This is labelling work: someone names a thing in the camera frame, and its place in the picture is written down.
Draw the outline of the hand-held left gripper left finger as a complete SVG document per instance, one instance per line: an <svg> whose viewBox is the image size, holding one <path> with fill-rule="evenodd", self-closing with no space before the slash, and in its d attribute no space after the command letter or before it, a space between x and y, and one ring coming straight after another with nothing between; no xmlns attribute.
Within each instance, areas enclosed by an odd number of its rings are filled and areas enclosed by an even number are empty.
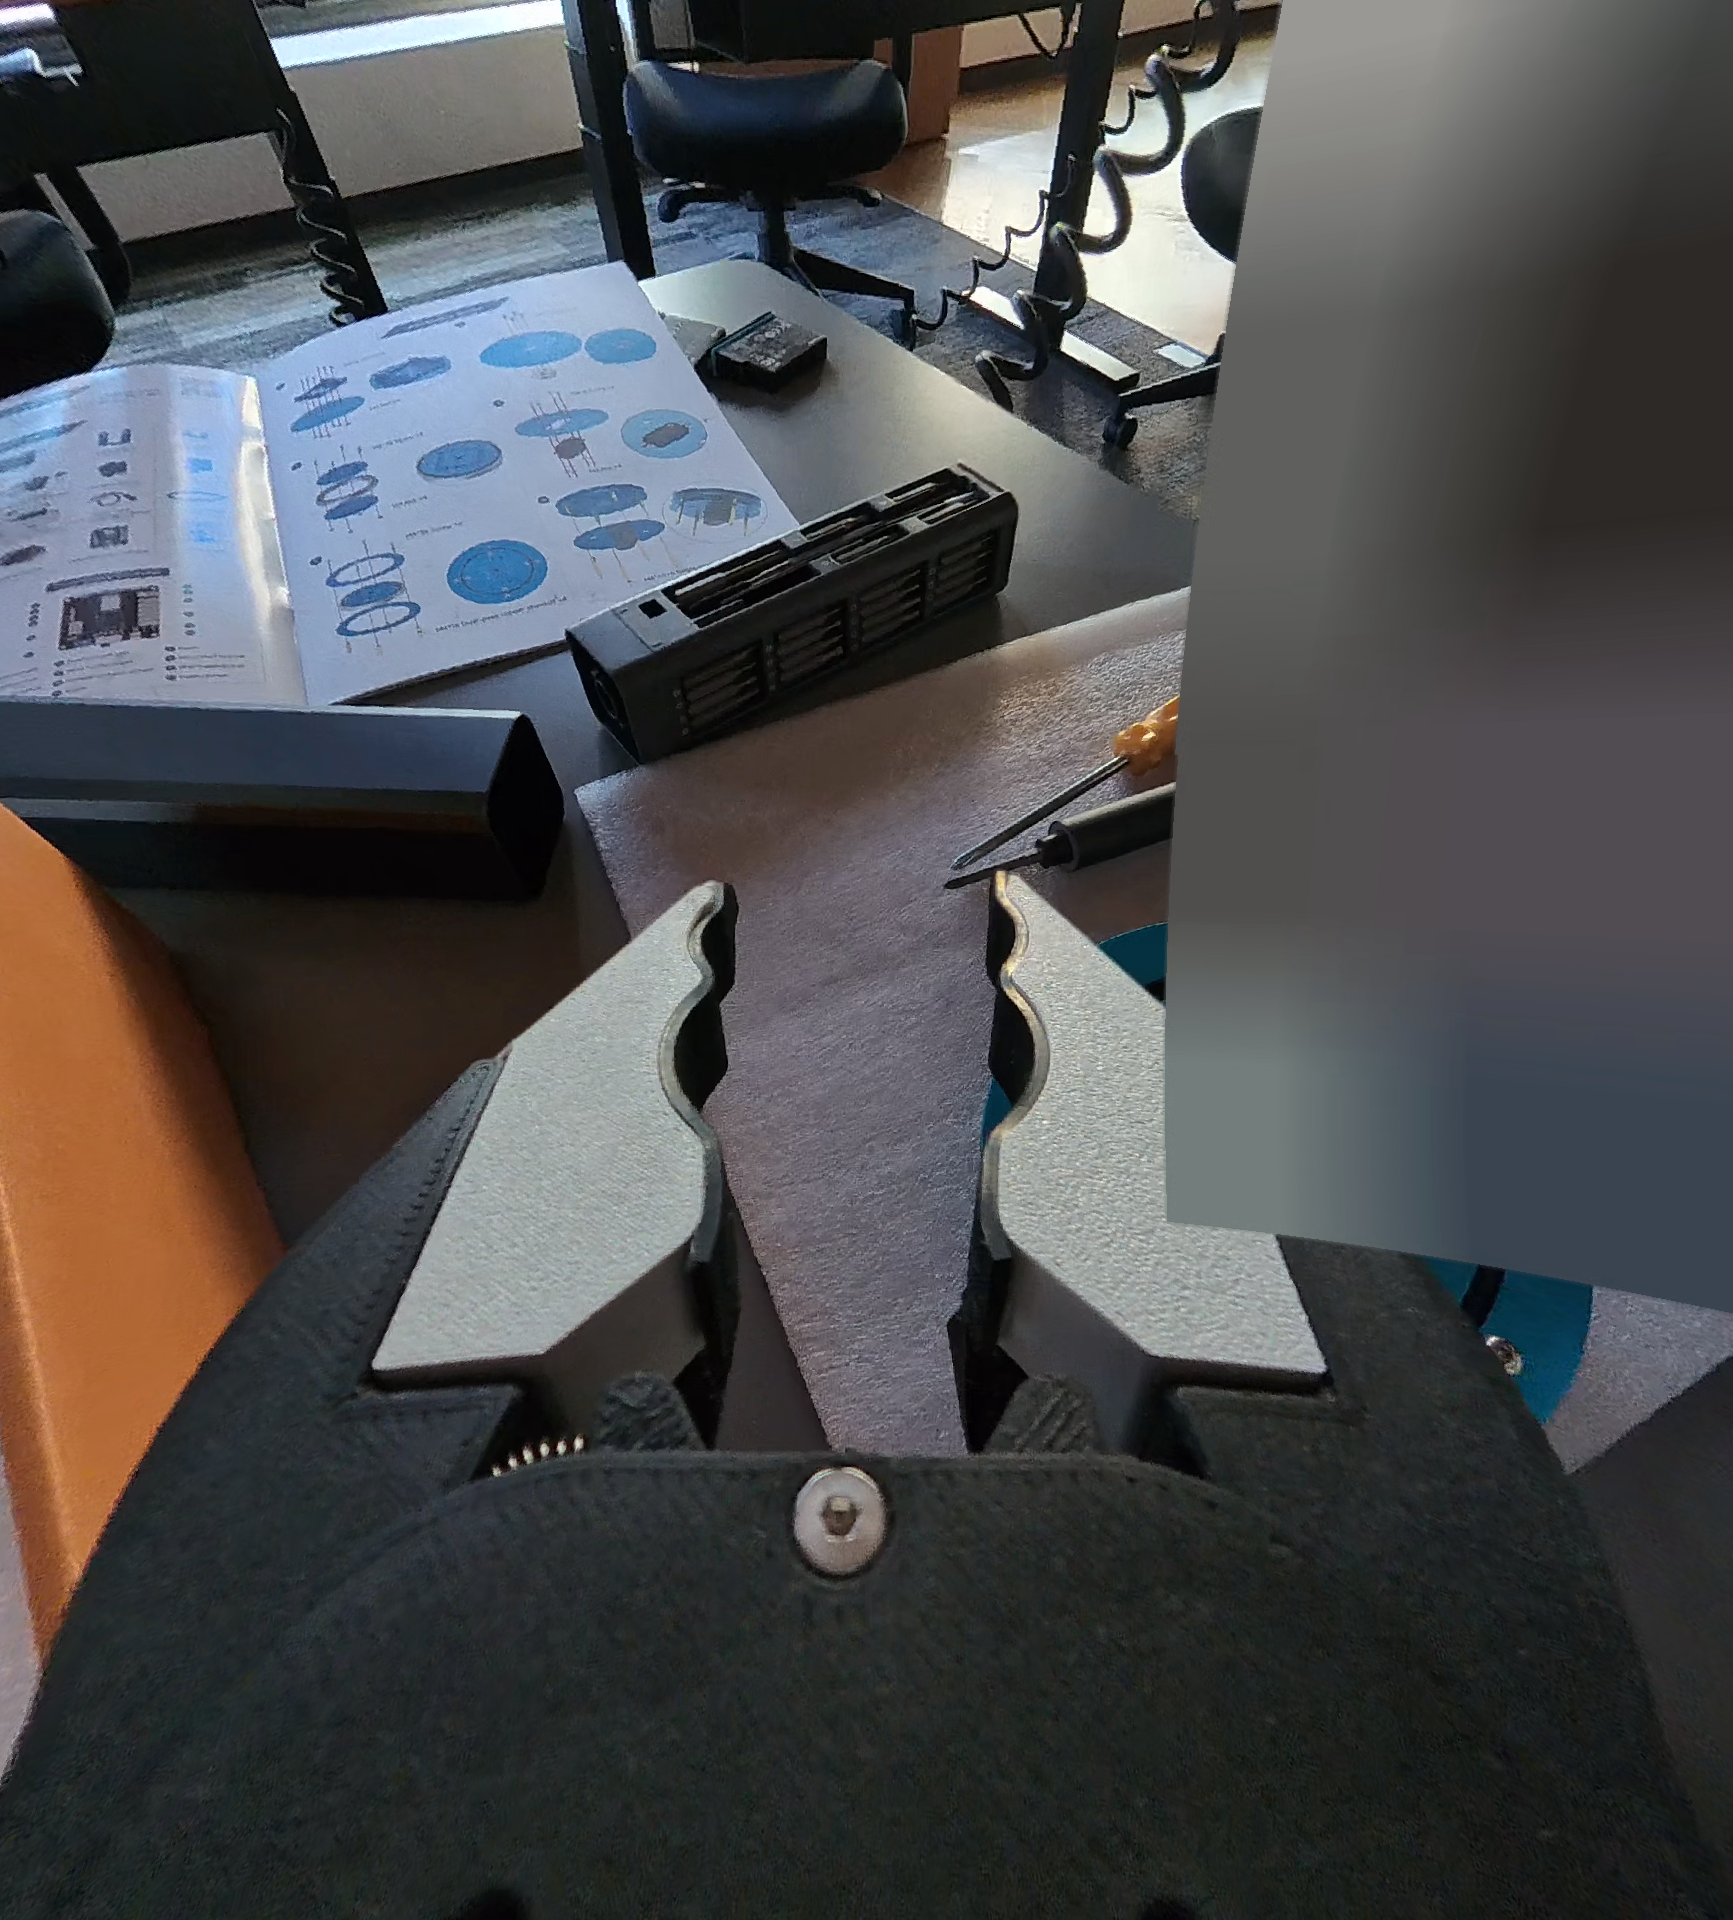
<svg viewBox="0 0 1733 1920"><path fill-rule="evenodd" d="M375 1350L388 1383L520 1379L596 1432L613 1379L677 1383L714 1440L739 1282L721 1143L735 892L702 882L506 1047Z"/></svg>

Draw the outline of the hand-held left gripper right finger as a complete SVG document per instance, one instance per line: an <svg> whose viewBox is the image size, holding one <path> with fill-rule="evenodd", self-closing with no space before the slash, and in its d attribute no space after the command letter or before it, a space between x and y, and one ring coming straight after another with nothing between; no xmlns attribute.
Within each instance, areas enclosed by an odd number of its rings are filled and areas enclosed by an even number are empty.
<svg viewBox="0 0 1733 1920"><path fill-rule="evenodd" d="M969 1446L1071 1379L1135 1451L1177 1383L1308 1394L1327 1361L1270 1234L1167 1218L1165 1006L1023 876L991 884L992 1080L960 1306Z"/></svg>

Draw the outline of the black electric screwdriver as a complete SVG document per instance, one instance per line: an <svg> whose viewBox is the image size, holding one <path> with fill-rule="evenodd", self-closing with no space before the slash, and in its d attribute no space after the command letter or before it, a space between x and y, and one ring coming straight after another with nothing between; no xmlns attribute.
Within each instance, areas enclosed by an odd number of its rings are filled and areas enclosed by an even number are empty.
<svg viewBox="0 0 1733 1920"><path fill-rule="evenodd" d="M1165 781L1140 794L1089 808L1069 819L1053 821L1023 852L1006 852L998 861L959 871L945 880L947 889L971 887L992 876L1023 868L1075 871L1140 852L1170 840L1174 783Z"/></svg>

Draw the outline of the grey foam mat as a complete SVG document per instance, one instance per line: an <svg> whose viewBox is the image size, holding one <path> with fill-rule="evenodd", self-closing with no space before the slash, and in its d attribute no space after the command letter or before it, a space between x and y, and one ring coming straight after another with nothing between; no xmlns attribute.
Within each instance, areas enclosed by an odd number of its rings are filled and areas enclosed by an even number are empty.
<svg viewBox="0 0 1733 1920"><path fill-rule="evenodd" d="M883 1454L964 1451L947 1320L974 1218L974 1070L992 990L982 889L941 868L989 803L1019 803L1181 675L1187 587L894 677L693 754L581 786L632 934L694 882L739 900L726 1033L709 1101L735 1198L826 1438ZM1459 852L1481 931L1549 948L1551 894L1507 860L1502 801L1406 792L1389 827L1498 825ZM1512 908L1512 927L1504 909ZM1594 1306L1584 1361L1551 1417L1567 1470L1733 1474L1733 1314L1637 1293Z"/></svg>

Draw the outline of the orange box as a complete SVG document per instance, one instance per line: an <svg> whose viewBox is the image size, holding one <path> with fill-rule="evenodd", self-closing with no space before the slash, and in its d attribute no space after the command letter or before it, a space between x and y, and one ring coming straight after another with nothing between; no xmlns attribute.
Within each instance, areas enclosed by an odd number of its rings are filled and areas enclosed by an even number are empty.
<svg viewBox="0 0 1733 1920"><path fill-rule="evenodd" d="M0 1441L40 1654L278 1255L168 953L0 803Z"/></svg>

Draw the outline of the dark grey case sleeve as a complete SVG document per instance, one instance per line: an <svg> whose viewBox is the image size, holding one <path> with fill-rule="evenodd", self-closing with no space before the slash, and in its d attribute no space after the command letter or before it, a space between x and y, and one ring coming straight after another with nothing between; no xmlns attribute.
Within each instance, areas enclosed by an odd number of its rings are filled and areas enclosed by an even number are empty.
<svg viewBox="0 0 1733 1920"><path fill-rule="evenodd" d="M533 900L563 792L520 712L0 698L0 803L104 886Z"/></svg>

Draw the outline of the open instruction manual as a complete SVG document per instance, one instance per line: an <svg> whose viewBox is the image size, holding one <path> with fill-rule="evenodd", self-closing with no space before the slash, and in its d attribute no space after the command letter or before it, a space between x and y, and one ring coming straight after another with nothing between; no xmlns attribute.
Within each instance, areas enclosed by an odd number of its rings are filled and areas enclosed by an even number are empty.
<svg viewBox="0 0 1733 1920"><path fill-rule="evenodd" d="M795 528L627 266L0 404L0 698L325 708Z"/></svg>

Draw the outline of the black office stool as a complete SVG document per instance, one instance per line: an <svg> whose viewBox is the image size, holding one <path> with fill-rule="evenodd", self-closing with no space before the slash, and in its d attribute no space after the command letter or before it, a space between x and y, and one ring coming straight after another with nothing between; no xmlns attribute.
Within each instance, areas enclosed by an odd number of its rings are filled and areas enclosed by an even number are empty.
<svg viewBox="0 0 1733 1920"><path fill-rule="evenodd" d="M1185 212L1201 238L1229 261L1234 261L1239 251L1261 120L1263 108L1239 108L1219 115L1185 144L1181 162ZM1053 222L1041 249L1041 268L1050 272L1053 291L1023 291L1010 298L1028 357L1019 362L991 350L974 357L980 382L1005 412L1014 408L1010 392L1014 384L1037 380L1048 369L1055 350L1066 342L1066 324L1084 305L1086 277L1080 255L1110 249L1131 227L1133 206L1119 173L1119 159L1101 148L1094 170L1109 188L1117 213L1115 233L1091 235L1064 219ZM1105 445L1123 449L1131 444L1138 425L1135 412L1140 408L1215 396L1223 345L1224 340L1217 340L1213 354L1189 371L1123 392L1105 422Z"/></svg>
<svg viewBox="0 0 1733 1920"><path fill-rule="evenodd" d="M802 202L877 206L862 175L888 166L909 135L907 96L878 60L721 76L639 60L625 79L625 115L639 159L662 178L656 212L672 222L693 203L758 213L758 263L820 293L897 301L914 324L916 295L840 260L796 247L786 212Z"/></svg>

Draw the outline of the brown cardboard box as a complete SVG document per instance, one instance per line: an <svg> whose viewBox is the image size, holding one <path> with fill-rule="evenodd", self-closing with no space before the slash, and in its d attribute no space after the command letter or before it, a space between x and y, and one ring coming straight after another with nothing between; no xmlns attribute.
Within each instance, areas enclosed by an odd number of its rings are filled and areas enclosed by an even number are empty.
<svg viewBox="0 0 1733 1920"><path fill-rule="evenodd" d="M913 37L907 91L907 144L945 137L960 91L964 28L937 28Z"/></svg>

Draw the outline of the yellow handled screwdriver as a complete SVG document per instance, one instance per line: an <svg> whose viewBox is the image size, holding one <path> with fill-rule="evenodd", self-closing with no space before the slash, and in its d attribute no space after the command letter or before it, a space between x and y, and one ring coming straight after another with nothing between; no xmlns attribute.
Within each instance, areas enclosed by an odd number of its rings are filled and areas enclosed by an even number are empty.
<svg viewBox="0 0 1733 1920"><path fill-rule="evenodd" d="M969 849L960 852L951 861L951 871L959 874L974 864L974 860L986 852L997 852L1001 845L1006 845L1028 827L1039 825L1061 813L1063 808L1079 801L1089 796L1093 790L1105 781L1117 778L1119 773L1146 773L1162 758L1173 751L1173 739L1177 731L1177 713L1178 698L1173 696L1162 705L1150 709L1142 718L1129 721L1112 738L1110 755L1096 767L1082 773L1079 779L1072 779L1069 786L1057 790L1045 801L1037 803L1020 818L1006 821L1003 827L992 829L989 836L978 840Z"/></svg>

